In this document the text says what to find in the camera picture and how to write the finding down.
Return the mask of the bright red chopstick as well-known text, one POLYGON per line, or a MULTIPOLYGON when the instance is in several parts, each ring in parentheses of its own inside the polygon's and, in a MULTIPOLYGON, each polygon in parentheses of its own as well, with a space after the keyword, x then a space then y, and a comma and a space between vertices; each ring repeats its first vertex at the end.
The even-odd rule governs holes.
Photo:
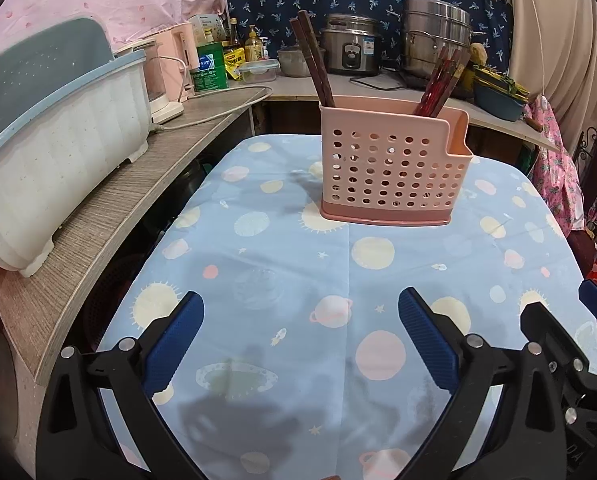
POLYGON ((436 117, 451 92, 450 86, 455 79, 455 72, 459 68, 461 50, 455 49, 449 53, 447 48, 440 51, 431 78, 414 114, 423 117, 436 117))
POLYGON ((423 96, 421 96, 419 103, 417 103, 414 114, 429 117, 435 93, 439 89, 439 82, 443 79, 443 75, 446 74, 450 64, 451 55, 449 54, 449 50, 447 47, 443 47, 439 52, 432 76, 429 78, 423 96))

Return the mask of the dark red chopstick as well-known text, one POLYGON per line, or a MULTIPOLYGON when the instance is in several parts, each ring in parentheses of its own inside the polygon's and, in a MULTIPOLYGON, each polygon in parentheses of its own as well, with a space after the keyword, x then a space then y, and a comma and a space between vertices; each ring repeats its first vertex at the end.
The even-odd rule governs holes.
POLYGON ((330 85, 329 76, 327 76, 327 69, 325 68, 323 55, 320 51, 319 42, 317 38, 315 38, 315 31, 313 30, 309 14, 306 10, 299 10, 297 13, 297 18, 299 19, 299 24, 307 38, 308 46, 311 49, 312 55, 315 58, 315 64, 317 64, 325 96, 327 97, 327 102, 329 102, 329 105, 326 107, 335 107, 335 99, 330 85))
POLYGON ((317 64, 315 64, 315 58, 312 55, 311 49, 308 46, 307 38, 303 32, 299 24, 298 18, 291 18, 290 23, 298 42, 299 48, 301 53, 303 53, 305 62, 307 64, 310 77, 312 79, 313 85, 315 86, 315 91, 317 91, 319 102, 323 106, 328 106, 329 102, 327 102, 327 97, 325 96, 325 92, 322 85, 322 80, 318 72, 317 64))

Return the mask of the maroon chopstick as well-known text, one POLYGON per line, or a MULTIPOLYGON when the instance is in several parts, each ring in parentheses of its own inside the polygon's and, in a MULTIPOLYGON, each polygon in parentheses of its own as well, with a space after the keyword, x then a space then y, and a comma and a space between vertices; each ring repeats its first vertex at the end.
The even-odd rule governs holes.
POLYGON ((455 86, 458 84, 466 65, 469 64, 471 55, 470 48, 462 50, 461 52, 455 51, 455 56, 452 58, 450 67, 446 74, 443 75, 443 79, 439 82, 439 89, 435 93, 429 116, 437 117, 441 109, 445 106, 452 91, 455 90, 455 86))

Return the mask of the pink floral cloth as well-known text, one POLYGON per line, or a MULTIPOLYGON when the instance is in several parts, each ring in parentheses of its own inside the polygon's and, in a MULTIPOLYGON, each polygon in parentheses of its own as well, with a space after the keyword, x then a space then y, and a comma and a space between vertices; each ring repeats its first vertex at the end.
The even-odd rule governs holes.
POLYGON ((554 151, 539 148, 530 173, 533 186, 553 215, 552 225, 559 226, 557 230, 563 237, 573 231, 583 231, 585 214, 578 171, 563 144, 559 124, 547 98, 539 94, 525 107, 525 117, 541 125, 541 136, 555 146, 554 151))

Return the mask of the wooden counter shelf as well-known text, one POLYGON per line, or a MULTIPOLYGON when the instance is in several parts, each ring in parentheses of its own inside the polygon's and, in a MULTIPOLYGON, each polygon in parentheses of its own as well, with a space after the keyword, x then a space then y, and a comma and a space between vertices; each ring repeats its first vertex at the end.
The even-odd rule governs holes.
MULTIPOLYGON (((151 136, 146 154, 114 171, 56 233, 26 278, 0 272, 0 316, 37 385, 45 385, 78 313, 120 247, 137 248, 139 223, 210 143, 225 140, 255 87, 207 98, 210 122, 151 136)), ((573 259, 538 192, 519 171, 480 158, 467 170, 446 226, 361 226, 321 216, 321 142, 308 134, 252 136, 231 150, 187 200, 164 237, 137 259, 138 275, 93 317, 113 336, 135 335, 187 290, 210 310, 218 347, 296 349, 300 341, 355 348, 394 322, 399 290, 417 286, 463 330, 519 338, 519 312, 553 302, 573 259)))

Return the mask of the blue planet pattern tablecloth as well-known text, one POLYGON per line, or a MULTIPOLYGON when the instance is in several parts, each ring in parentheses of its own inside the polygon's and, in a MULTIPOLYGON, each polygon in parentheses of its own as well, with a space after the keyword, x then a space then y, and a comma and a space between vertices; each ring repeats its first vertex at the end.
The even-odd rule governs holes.
POLYGON ((542 302, 597 372, 583 278, 519 170, 475 158, 447 226, 325 220, 321 142, 273 134, 225 154, 184 206, 102 337, 108 350, 199 294, 203 325, 154 396, 213 479, 388 479, 443 411, 402 327, 414 287, 464 333, 519 349, 542 302))

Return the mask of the dark blue plastic basin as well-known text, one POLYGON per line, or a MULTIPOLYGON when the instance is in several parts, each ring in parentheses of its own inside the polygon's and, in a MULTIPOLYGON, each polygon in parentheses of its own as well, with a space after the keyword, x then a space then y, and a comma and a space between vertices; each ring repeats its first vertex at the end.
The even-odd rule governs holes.
POLYGON ((474 68, 475 105, 508 122, 522 117, 528 103, 529 92, 514 79, 490 67, 474 68))

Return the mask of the pink perforated utensil holder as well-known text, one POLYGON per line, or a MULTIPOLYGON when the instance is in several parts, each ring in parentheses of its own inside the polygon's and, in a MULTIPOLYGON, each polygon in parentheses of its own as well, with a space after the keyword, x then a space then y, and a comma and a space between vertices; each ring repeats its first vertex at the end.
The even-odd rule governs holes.
POLYGON ((412 101, 337 96, 321 107, 324 218, 373 226, 444 226, 473 153, 469 114, 413 114, 412 101))

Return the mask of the beige curtain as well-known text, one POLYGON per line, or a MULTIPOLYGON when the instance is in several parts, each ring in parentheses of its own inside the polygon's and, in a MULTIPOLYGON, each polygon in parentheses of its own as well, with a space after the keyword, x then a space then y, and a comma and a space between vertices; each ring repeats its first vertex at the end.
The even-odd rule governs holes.
POLYGON ((563 143, 597 125, 595 0, 509 0, 513 8, 510 76, 547 98, 563 143))

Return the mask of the white dish drainer tub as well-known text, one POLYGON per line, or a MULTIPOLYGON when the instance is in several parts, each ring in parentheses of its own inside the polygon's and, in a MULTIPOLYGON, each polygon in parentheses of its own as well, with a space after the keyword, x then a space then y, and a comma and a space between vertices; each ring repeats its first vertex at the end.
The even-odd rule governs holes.
POLYGON ((148 149, 143 65, 131 52, 46 96, 0 133, 0 268, 34 274, 52 236, 122 162, 148 149))

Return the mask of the large steel steamer pot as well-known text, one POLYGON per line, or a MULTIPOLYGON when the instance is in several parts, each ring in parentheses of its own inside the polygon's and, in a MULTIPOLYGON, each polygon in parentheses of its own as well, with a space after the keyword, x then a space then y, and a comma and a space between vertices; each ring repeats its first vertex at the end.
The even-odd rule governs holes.
POLYGON ((473 29, 469 12, 441 0, 405 0, 401 24, 399 73, 413 89, 426 86, 443 49, 453 55, 484 36, 473 29))

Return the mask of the steel rice cooker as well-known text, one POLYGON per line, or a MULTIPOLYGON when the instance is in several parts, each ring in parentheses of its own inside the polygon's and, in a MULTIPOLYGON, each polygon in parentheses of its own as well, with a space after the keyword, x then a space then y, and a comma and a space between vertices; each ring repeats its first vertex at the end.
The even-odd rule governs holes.
POLYGON ((327 55, 327 71, 349 76, 375 76, 379 73, 382 38, 379 22, 353 14, 327 14, 321 32, 327 55))

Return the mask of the small steel lidded pot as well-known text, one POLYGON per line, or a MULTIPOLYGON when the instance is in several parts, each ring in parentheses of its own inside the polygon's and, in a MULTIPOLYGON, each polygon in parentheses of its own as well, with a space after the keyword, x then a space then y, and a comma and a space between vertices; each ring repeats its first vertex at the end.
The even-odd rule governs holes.
POLYGON ((310 76, 310 70, 305 61, 304 54, 297 44, 277 50, 277 58, 284 76, 292 78, 307 78, 310 76))

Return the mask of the clear lidded food container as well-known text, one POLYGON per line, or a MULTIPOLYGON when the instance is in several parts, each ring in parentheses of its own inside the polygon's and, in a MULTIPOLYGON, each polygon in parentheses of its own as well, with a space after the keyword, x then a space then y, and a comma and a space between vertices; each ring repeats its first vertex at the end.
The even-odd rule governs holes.
POLYGON ((260 84, 277 79, 280 63, 275 58, 245 62, 239 67, 243 84, 260 84))

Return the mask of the grey-blue drainer lid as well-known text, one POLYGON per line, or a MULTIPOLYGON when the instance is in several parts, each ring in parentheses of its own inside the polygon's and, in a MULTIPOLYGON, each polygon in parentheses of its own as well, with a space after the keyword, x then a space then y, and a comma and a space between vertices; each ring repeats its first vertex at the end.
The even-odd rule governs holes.
POLYGON ((0 133, 46 96, 110 62, 104 29, 73 18, 37 32, 0 53, 0 133))

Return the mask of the green box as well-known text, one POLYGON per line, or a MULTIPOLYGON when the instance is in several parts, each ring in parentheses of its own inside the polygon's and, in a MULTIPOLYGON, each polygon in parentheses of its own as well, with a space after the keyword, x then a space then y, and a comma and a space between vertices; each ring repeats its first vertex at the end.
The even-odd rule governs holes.
POLYGON ((228 88, 224 49, 220 42, 203 44, 196 48, 199 67, 191 70, 194 91, 222 90, 228 88))

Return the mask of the yellow bottle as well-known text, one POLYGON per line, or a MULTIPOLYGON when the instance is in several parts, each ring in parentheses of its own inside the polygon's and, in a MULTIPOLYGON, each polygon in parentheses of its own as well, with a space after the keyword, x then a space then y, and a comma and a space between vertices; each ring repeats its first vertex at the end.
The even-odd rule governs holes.
POLYGON ((248 62, 257 62, 264 58, 264 45, 260 40, 255 25, 250 26, 248 39, 244 44, 245 60, 248 62))

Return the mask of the pink electric kettle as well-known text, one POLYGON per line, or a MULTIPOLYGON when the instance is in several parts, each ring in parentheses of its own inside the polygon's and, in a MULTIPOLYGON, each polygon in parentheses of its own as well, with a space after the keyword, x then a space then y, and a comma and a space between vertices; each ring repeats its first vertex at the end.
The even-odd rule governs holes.
POLYGON ((191 72, 200 66, 189 23, 165 28, 137 41, 132 50, 143 50, 143 72, 150 101, 152 122, 164 124, 184 112, 184 102, 193 96, 191 72))

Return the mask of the navy leaf pattern cloth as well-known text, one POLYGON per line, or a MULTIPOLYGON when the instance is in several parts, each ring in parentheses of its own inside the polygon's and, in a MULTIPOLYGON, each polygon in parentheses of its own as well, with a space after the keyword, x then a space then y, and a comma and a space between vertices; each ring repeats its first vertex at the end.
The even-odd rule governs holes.
MULTIPOLYGON (((488 64, 501 72, 509 70, 513 9, 504 0, 441 0, 458 6, 469 13, 476 32, 474 40, 482 44, 488 55, 488 64)), ((306 10, 315 30, 325 26, 331 13, 353 14, 373 18, 382 37, 381 58, 388 63, 399 60, 401 18, 405 0, 228 0, 229 14, 238 21, 240 35, 245 38, 254 26, 268 39, 268 50, 277 50, 296 44, 290 19, 300 9, 306 10)))

